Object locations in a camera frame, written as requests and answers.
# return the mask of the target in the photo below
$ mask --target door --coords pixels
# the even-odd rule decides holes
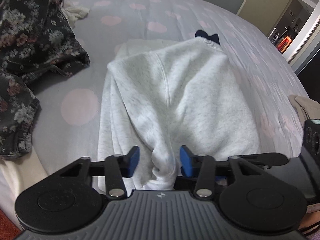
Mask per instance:
[[[237,15],[268,36],[292,0],[244,0]]]

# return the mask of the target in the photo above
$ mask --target bed sheet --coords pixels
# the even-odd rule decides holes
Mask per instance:
[[[297,156],[302,126],[288,96],[307,94],[282,55],[253,25],[202,0],[72,0],[90,8],[74,33],[91,65],[69,79],[46,74],[31,89],[40,100],[33,145],[48,174],[81,156],[97,160],[107,64],[129,39],[184,41],[218,33],[259,128],[262,152]]]

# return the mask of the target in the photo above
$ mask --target black floral fabric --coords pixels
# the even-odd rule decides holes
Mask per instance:
[[[0,1],[0,158],[13,160],[31,151],[39,100],[28,85],[47,71],[70,77],[90,60],[62,0]]]

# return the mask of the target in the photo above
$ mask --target blue gripper pad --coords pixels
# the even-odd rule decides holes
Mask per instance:
[[[132,154],[132,156],[130,157],[130,163],[128,168],[128,178],[131,178],[133,176],[134,170],[136,169],[140,159],[140,148],[135,147],[132,150],[134,152],[128,154],[128,155]]]
[[[180,161],[185,175],[190,178],[194,175],[194,168],[191,163],[191,155],[182,146],[180,147]]]

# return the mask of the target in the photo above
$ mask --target orange object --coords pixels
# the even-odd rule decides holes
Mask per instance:
[[[287,47],[290,45],[291,42],[292,42],[292,40],[289,38],[289,36],[286,36],[284,38],[284,40],[281,41],[281,43],[277,46],[277,49],[281,53],[283,53],[287,49]]]
[[[13,240],[21,231],[0,209],[0,240]]]

